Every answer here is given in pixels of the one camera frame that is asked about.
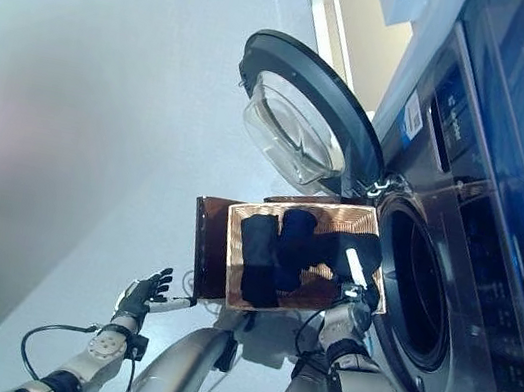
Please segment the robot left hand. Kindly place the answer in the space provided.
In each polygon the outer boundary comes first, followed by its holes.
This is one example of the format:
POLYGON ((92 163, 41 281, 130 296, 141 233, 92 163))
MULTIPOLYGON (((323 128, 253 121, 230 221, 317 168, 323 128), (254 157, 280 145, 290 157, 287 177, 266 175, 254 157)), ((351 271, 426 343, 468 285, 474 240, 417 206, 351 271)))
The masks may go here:
POLYGON ((133 318, 141 326, 149 313, 165 313, 194 307, 198 300, 193 296, 166 295, 170 289, 173 272, 172 268, 165 268, 149 278, 133 280, 118 296, 113 316, 133 318))

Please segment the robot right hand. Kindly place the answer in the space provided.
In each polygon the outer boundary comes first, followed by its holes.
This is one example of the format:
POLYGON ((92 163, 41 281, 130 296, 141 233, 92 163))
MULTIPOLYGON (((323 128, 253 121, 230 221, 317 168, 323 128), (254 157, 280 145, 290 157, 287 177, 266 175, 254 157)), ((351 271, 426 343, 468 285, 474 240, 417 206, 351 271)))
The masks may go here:
POLYGON ((339 295, 334 298, 330 307, 346 303, 359 303, 367 306, 368 313, 373 315, 379 307, 380 292, 373 278, 367 279, 358 252, 353 247, 345 249, 349 279, 337 283, 339 295))

